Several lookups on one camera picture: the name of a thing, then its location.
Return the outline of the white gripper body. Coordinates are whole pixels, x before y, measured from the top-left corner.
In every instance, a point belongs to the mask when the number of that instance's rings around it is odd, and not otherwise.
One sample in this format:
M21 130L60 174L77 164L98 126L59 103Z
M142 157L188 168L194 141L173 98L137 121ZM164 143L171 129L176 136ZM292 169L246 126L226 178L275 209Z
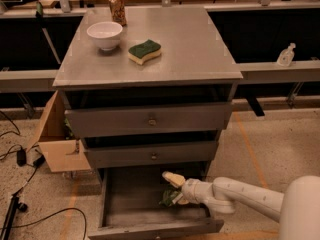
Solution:
M208 204L214 197L212 184L198 179L188 179L181 191L184 198L193 204Z

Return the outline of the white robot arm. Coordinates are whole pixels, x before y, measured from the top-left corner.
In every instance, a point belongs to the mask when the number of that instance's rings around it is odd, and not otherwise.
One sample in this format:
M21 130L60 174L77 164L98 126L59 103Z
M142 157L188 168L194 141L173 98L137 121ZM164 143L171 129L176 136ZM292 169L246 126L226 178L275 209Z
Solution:
M165 171L162 177L180 190L177 200L205 205L210 214L235 212L237 201L279 223L278 240L320 240L320 177L302 176L285 193L227 177L212 182L185 179Z

